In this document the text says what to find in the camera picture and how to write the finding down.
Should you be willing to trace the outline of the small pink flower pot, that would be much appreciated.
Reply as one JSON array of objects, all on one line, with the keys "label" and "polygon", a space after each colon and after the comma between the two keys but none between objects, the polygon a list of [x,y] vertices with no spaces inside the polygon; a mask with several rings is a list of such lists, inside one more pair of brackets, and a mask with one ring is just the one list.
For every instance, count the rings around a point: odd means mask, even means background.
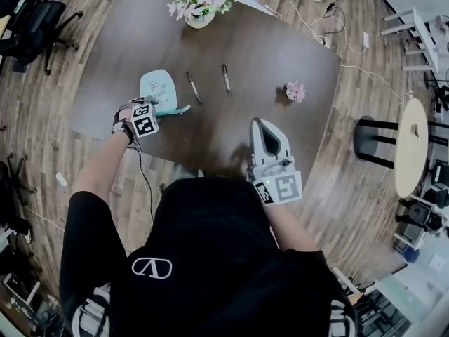
[{"label": "small pink flower pot", "polygon": [[286,96],[287,99],[302,102],[305,98],[305,89],[304,85],[300,84],[298,81],[295,82],[287,82],[286,83]]}]

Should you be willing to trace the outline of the mint green pencil case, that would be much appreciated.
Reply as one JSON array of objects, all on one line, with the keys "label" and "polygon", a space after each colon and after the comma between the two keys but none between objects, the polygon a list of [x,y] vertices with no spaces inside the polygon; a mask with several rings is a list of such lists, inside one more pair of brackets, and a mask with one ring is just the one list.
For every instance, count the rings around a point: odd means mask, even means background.
[{"label": "mint green pencil case", "polygon": [[177,106],[177,93],[171,75],[165,70],[154,70],[144,74],[140,79],[140,96],[153,98],[158,103],[154,106],[156,117],[182,115],[191,108]]}]

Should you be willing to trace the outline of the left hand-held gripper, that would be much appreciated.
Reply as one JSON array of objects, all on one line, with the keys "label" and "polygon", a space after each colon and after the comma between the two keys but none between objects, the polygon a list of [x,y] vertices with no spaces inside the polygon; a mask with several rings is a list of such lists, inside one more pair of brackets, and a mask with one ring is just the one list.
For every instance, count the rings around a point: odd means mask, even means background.
[{"label": "left hand-held gripper", "polygon": [[136,138],[143,138],[159,131],[154,111],[154,105],[157,104],[158,101],[152,97],[142,98],[140,102],[134,104],[131,124]]}]

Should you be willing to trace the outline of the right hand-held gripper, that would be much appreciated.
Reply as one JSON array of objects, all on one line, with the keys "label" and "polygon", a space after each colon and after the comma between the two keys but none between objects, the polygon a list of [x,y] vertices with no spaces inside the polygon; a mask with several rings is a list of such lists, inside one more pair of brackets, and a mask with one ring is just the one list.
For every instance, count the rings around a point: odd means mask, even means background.
[{"label": "right hand-held gripper", "polygon": [[286,135],[272,123],[254,118],[250,124],[248,180],[263,204],[287,204],[302,198],[302,176],[295,168]]}]

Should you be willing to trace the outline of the person's left hand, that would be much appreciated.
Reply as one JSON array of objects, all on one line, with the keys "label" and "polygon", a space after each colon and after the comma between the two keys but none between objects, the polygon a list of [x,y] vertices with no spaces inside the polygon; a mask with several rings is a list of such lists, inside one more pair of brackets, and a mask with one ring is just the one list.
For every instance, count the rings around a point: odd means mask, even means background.
[{"label": "person's left hand", "polygon": [[132,111],[133,111],[134,102],[132,100],[129,100],[125,104],[121,105],[118,110],[116,111],[114,117],[113,117],[113,124],[112,124],[112,134],[123,131],[127,133],[128,135],[134,134],[134,128],[131,124],[131,117],[132,117]]}]

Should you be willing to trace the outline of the black wristwatch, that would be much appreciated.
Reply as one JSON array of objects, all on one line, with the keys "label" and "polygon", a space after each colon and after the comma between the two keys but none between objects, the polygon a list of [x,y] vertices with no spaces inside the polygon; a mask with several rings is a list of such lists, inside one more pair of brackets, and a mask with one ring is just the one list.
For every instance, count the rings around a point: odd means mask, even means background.
[{"label": "black wristwatch", "polygon": [[111,133],[115,134],[118,132],[126,134],[129,145],[135,142],[134,130],[127,123],[119,121],[118,123],[114,124]]}]

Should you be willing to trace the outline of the person's right forearm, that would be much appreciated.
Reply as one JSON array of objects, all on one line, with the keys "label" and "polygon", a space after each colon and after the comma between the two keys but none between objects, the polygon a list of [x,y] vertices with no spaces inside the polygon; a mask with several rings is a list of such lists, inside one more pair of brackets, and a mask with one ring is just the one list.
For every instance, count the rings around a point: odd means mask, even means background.
[{"label": "person's right forearm", "polygon": [[304,226],[286,207],[268,205],[264,208],[279,248],[302,252],[318,251],[318,248]]}]

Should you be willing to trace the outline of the round light wooden table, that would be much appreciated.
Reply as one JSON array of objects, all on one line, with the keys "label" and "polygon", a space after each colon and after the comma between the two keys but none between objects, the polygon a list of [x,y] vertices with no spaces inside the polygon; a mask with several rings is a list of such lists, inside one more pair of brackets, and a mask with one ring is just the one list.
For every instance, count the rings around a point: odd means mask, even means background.
[{"label": "round light wooden table", "polygon": [[[418,124],[421,138],[411,131]],[[394,182],[400,198],[406,198],[417,187],[427,160],[429,127],[426,112],[417,98],[410,99],[399,122],[394,157]]]}]

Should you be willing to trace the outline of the white pot with pale flowers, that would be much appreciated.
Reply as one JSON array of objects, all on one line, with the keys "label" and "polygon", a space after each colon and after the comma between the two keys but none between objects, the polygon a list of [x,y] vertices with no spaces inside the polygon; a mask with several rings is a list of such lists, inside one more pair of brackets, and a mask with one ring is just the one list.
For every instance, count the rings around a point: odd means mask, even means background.
[{"label": "white pot with pale flowers", "polygon": [[194,29],[202,29],[217,14],[225,14],[235,0],[173,0],[167,4],[170,17],[184,22]]}]

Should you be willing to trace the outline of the person's left forearm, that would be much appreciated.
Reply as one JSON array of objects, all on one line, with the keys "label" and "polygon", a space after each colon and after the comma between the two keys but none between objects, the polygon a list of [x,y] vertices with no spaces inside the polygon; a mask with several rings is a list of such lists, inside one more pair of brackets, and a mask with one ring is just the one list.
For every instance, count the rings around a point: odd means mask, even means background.
[{"label": "person's left forearm", "polygon": [[72,194],[90,192],[108,204],[112,185],[128,145],[125,133],[112,134],[99,152],[82,168]]}]

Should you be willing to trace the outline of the person's black shirt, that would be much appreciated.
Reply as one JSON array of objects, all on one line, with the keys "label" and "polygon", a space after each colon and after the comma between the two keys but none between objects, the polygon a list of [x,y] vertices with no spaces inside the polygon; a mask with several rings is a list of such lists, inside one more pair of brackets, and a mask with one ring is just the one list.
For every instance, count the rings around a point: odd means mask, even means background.
[{"label": "person's black shirt", "polygon": [[280,250],[247,182],[169,185],[145,244],[128,254],[107,203],[69,201],[60,300],[72,319],[110,286],[113,337],[353,337],[357,315],[321,251]]}]

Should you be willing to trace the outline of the black pen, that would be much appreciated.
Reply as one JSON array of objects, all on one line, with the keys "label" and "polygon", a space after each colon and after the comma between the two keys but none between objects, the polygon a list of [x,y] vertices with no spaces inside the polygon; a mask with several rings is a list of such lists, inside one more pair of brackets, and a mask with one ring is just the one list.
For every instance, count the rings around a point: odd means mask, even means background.
[{"label": "black pen", "polygon": [[194,80],[192,79],[192,76],[191,76],[190,72],[188,72],[188,71],[186,72],[186,77],[187,77],[187,79],[188,79],[188,81],[189,81],[189,83],[190,83],[190,85],[191,85],[191,87],[193,89],[193,92],[194,92],[194,95],[196,97],[196,100],[197,100],[198,104],[202,105],[203,103],[202,103],[201,97],[200,97],[200,95],[199,95],[199,93],[198,93],[198,91],[196,89],[196,85],[194,83]]},{"label": "black pen", "polygon": [[221,68],[222,68],[222,73],[223,73],[223,76],[224,76],[225,86],[226,86],[226,89],[227,89],[227,95],[231,96],[232,92],[231,92],[231,87],[230,87],[230,82],[229,82],[229,75],[228,75],[228,72],[227,72],[227,66],[223,63],[223,64],[221,64]]}]

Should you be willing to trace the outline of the small white table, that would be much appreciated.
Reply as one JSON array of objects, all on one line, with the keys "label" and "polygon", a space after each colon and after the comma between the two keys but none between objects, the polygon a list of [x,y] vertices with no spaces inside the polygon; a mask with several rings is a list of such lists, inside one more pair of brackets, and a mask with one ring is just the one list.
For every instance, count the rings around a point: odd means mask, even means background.
[{"label": "small white table", "polygon": [[380,34],[384,36],[388,34],[398,33],[403,30],[414,29],[417,32],[418,37],[421,39],[424,48],[417,49],[415,51],[406,51],[405,54],[423,55],[427,59],[428,65],[404,65],[402,66],[402,70],[404,72],[432,71],[435,74],[438,73],[438,53],[436,51],[436,45],[433,42],[431,35],[428,32],[426,25],[421,15],[418,13],[416,7],[413,6],[410,10],[388,15],[384,17],[383,20],[387,22],[390,20],[402,18],[407,15],[411,16],[410,22],[384,29],[380,32]]}]

